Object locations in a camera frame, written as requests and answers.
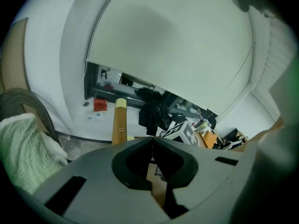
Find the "light green towel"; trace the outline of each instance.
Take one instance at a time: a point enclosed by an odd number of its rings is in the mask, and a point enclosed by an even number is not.
[[[13,185],[30,194],[63,167],[49,155],[30,113],[0,123],[0,159]]]

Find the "gray floor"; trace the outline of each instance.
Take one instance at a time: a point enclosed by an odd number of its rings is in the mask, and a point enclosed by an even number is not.
[[[99,148],[108,147],[111,144],[92,142],[86,140],[76,139],[64,134],[58,134],[60,145],[68,154],[68,160],[75,160],[76,158]]]

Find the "wooden stick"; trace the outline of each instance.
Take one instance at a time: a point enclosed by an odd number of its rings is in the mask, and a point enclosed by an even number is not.
[[[127,101],[117,99],[115,103],[112,145],[127,142]]]

